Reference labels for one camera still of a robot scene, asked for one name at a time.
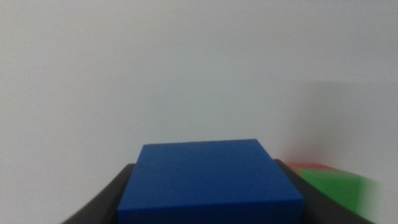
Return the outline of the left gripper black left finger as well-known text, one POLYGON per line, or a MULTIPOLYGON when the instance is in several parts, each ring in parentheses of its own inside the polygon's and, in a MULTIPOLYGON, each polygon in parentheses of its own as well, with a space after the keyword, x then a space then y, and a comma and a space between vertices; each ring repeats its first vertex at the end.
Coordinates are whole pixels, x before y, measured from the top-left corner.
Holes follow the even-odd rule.
POLYGON ((126 165, 100 193, 62 222, 62 224, 118 223, 118 205, 134 167, 135 164, 126 165))

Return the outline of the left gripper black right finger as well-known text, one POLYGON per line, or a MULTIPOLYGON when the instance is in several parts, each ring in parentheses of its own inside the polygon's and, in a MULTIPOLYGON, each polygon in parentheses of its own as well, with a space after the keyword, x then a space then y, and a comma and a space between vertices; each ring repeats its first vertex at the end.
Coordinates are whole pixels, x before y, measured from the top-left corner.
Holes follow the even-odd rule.
POLYGON ((280 159, 274 159, 291 183, 304 197, 304 224, 374 224, 348 210, 302 179, 280 159))

